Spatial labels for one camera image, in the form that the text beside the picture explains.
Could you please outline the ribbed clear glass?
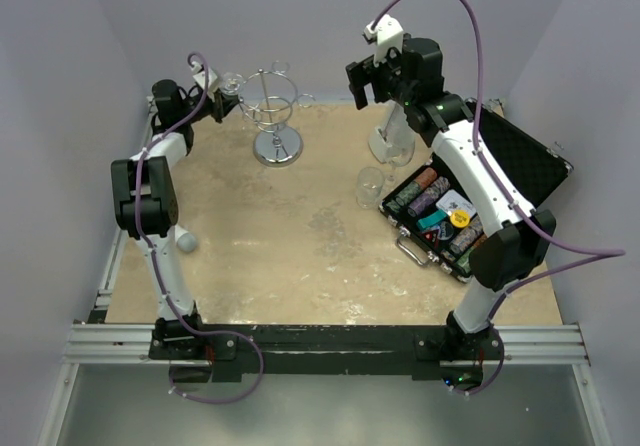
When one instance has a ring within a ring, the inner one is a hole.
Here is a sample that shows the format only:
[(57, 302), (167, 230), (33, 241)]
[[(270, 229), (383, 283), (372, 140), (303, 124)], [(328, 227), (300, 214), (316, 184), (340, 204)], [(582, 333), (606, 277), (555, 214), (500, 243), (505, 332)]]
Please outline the ribbed clear glass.
[(384, 173), (376, 167), (363, 168), (357, 177), (356, 202), (363, 209), (376, 206), (385, 183)]

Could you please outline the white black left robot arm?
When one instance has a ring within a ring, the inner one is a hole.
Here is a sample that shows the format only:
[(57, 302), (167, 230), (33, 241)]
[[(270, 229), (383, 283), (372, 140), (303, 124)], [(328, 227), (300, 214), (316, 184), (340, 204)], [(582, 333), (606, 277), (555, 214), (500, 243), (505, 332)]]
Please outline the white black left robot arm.
[(179, 204), (171, 169), (193, 147), (193, 123), (207, 116), (220, 123), (239, 97), (216, 87), (186, 90), (171, 79), (152, 86), (150, 143), (136, 155), (111, 163), (116, 223), (132, 238), (147, 264), (157, 302), (150, 357), (190, 359), (211, 348), (178, 251), (195, 248), (195, 237), (178, 227)]

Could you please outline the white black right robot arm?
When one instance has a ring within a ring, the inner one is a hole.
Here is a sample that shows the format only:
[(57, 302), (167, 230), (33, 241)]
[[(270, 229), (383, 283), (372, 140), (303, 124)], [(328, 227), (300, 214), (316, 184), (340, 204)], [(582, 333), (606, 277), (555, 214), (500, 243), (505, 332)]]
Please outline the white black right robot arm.
[(409, 127), (444, 162), (475, 206), (486, 240), (470, 255), (473, 279), (447, 318), (444, 352), (469, 358), (491, 326), (499, 298), (539, 266), (556, 227), (509, 181), (483, 140), (474, 136), (472, 110), (445, 90), (442, 52), (426, 38), (402, 33), (388, 45), (346, 68), (357, 108), (367, 106), (370, 85), (376, 102), (400, 105)]

